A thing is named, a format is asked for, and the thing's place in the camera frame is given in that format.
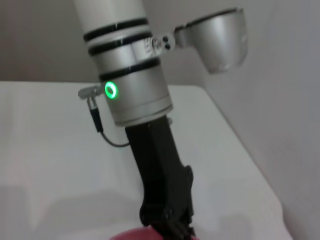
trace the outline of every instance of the gray background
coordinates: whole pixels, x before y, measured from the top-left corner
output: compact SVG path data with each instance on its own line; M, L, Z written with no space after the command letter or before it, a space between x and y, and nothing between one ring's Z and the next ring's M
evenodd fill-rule
M170 84L204 86L284 204L297 240L320 239L319 0L145 0L155 33L244 7L250 53L209 76L192 50L163 58ZM71 0L0 0L0 79L95 82Z

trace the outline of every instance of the pink object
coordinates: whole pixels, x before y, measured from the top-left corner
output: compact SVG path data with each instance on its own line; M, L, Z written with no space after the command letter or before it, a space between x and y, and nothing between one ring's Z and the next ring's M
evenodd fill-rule
M121 233L110 240L163 240L163 238L153 228L145 227Z

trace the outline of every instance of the white tabletop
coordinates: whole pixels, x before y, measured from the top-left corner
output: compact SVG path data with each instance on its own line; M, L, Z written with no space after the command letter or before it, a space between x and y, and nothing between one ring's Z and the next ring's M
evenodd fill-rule
M140 227L143 186L129 147L96 133L87 84L0 82L0 239L107 240ZM282 207L208 95L171 86L171 126L194 174L201 240L291 240ZM107 135L127 141L103 97Z

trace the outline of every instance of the silver metal cylinder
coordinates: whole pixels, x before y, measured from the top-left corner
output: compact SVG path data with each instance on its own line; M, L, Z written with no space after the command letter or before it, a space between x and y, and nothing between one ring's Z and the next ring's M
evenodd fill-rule
M134 51L134 43L152 36L141 0L74 3L115 124L134 126L169 113L173 105L160 59L140 60Z
M221 11L175 30L177 44L193 46L209 73L225 72L242 64L248 53L248 33L242 9Z

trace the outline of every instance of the silver bracket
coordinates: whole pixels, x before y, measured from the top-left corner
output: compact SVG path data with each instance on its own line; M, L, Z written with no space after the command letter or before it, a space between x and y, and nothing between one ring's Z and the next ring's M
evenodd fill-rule
M137 61L160 57L176 48L176 40L172 33L148 37L132 44Z

